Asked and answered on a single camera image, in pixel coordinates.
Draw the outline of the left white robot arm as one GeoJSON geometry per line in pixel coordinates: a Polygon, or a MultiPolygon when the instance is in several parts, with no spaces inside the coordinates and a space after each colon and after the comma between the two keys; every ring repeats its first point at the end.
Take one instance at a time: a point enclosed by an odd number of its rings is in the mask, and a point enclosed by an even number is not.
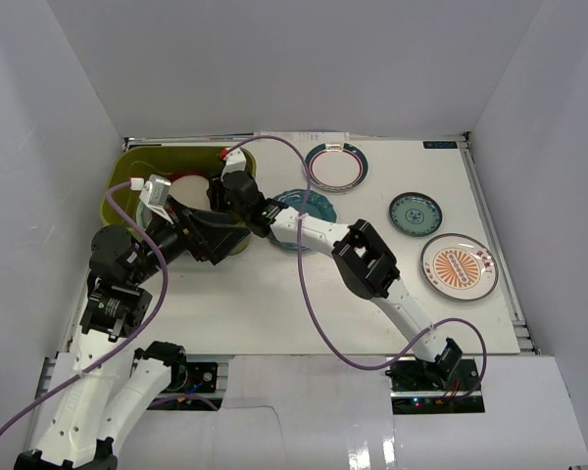
{"type": "Polygon", "coordinates": [[[16,459],[18,469],[115,469],[126,437],[164,390],[184,387],[185,350],[154,342],[132,352],[163,300],[143,284],[189,254],[217,264],[250,234],[228,214],[168,198],[146,229],[129,219],[91,242],[89,287],[73,375],[52,390],[59,404],[47,431],[16,459]]]}

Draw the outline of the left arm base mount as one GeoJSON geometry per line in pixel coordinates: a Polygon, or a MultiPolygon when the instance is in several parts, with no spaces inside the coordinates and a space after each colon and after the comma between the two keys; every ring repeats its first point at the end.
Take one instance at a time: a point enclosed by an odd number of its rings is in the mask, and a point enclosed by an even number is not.
{"type": "Polygon", "coordinates": [[[216,362],[183,362],[171,369],[168,393],[214,393],[217,389],[219,365],[216,362]]]}

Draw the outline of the teal scalloped plate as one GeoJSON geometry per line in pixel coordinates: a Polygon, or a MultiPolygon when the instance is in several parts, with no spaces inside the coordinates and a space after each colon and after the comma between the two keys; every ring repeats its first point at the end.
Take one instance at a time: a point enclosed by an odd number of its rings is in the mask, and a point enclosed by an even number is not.
{"type": "MultiPolygon", "coordinates": [[[[298,211],[302,207],[304,196],[304,189],[290,189],[275,195],[273,198],[298,211]]],[[[324,195],[316,191],[310,192],[306,204],[306,212],[313,217],[328,222],[336,222],[338,218],[331,202],[324,195]]],[[[295,242],[283,243],[273,237],[269,237],[269,241],[285,252],[294,253],[297,251],[297,244],[295,242]]]]}

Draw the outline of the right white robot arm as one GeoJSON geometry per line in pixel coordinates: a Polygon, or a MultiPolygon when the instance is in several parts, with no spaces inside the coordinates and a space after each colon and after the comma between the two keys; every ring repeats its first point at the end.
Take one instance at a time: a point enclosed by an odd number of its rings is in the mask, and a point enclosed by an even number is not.
{"type": "Polygon", "coordinates": [[[332,259],[346,288],[376,305],[408,341],[430,388],[443,391],[457,381],[461,348],[436,331],[410,295],[395,255],[369,222],[340,224],[301,214],[265,197],[243,170],[212,177],[208,197],[214,208],[232,210],[253,234],[332,259]]]}

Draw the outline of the beige plate with red rim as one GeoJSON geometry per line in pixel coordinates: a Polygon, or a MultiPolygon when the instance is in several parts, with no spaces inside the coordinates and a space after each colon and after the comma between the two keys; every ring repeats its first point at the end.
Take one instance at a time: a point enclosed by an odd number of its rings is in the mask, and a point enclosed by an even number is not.
{"type": "Polygon", "coordinates": [[[209,177],[204,171],[188,168],[171,176],[170,195],[186,207],[209,211],[208,189],[209,177]]]}

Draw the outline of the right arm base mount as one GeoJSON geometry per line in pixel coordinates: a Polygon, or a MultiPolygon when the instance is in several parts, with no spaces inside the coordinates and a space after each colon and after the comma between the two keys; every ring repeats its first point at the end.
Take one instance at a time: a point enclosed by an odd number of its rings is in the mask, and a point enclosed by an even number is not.
{"type": "Polygon", "coordinates": [[[485,404],[477,383],[479,370],[474,359],[463,359],[449,380],[435,378],[415,359],[399,360],[385,370],[390,382],[394,415],[481,414],[485,404]]]}

